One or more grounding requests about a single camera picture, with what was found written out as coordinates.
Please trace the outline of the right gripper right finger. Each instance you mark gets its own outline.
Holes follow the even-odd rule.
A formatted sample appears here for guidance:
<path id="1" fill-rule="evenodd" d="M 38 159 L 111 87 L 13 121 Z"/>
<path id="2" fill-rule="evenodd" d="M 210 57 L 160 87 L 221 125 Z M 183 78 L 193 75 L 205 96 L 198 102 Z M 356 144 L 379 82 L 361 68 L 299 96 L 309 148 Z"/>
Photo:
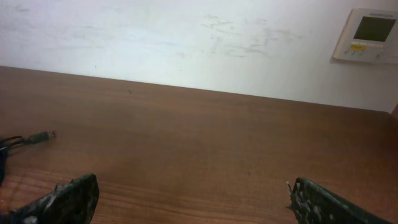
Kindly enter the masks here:
<path id="1" fill-rule="evenodd" d="M 290 205 L 299 224 L 390 224 L 321 185 L 298 177 L 287 184 Z"/>

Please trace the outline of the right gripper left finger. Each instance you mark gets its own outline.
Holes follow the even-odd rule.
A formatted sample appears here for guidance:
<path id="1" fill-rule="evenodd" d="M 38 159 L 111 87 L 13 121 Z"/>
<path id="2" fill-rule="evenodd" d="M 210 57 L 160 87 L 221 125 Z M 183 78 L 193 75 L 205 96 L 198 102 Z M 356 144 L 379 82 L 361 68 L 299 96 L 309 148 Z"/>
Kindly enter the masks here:
<path id="1" fill-rule="evenodd" d="M 1 224 L 90 224 L 99 195 L 96 176 L 87 174 L 1 215 Z"/>

